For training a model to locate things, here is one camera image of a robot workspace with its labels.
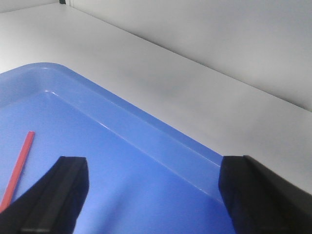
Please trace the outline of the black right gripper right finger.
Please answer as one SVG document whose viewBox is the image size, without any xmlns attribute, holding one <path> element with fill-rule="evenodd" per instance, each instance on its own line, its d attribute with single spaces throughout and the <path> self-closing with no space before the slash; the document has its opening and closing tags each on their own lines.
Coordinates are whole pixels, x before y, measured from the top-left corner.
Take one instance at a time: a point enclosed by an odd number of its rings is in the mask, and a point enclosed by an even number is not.
<svg viewBox="0 0 312 234">
<path fill-rule="evenodd" d="M 312 196 L 250 156 L 224 156 L 218 187 L 237 234 L 310 234 Z"/>
</svg>

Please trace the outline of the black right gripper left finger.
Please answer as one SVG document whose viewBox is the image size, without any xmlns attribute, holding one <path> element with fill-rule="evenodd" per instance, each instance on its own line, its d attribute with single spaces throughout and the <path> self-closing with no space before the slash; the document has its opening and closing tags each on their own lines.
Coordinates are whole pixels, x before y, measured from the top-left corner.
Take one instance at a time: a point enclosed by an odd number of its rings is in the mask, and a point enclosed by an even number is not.
<svg viewBox="0 0 312 234">
<path fill-rule="evenodd" d="M 61 156 L 0 214 L 2 234 L 71 234 L 88 194 L 84 157 Z"/>
</svg>

